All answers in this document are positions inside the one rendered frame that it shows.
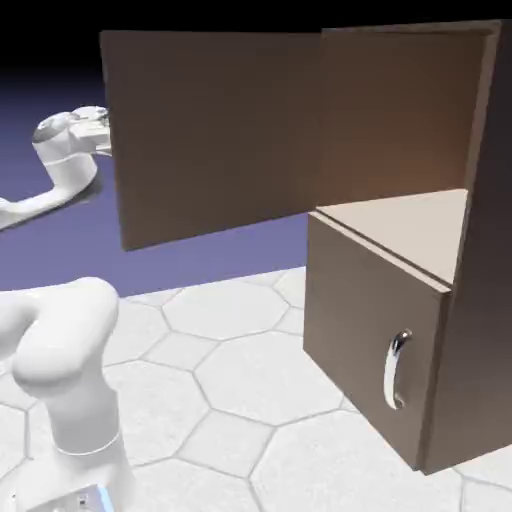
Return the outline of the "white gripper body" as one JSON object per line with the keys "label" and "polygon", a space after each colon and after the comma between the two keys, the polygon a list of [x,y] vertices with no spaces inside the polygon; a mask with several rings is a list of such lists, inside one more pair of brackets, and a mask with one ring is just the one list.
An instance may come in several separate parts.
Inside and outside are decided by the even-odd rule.
{"label": "white gripper body", "polygon": [[89,154],[111,154],[110,124],[107,119],[88,120],[73,126],[78,147]]}

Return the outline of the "brown plain cabinet door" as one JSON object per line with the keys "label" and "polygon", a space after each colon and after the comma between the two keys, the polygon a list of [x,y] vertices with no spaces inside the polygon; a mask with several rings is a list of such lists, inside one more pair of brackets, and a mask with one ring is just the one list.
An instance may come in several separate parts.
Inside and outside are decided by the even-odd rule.
{"label": "brown plain cabinet door", "polygon": [[100,46],[124,249],[318,203],[318,35],[110,30]]}

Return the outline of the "brown wooden cabinet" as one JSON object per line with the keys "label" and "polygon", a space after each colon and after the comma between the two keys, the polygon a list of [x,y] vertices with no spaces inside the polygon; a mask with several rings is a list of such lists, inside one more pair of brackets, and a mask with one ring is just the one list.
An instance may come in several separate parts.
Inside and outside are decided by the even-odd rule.
{"label": "brown wooden cabinet", "polygon": [[336,185],[310,213],[451,291],[427,463],[512,445],[512,19],[327,29],[321,51]]}

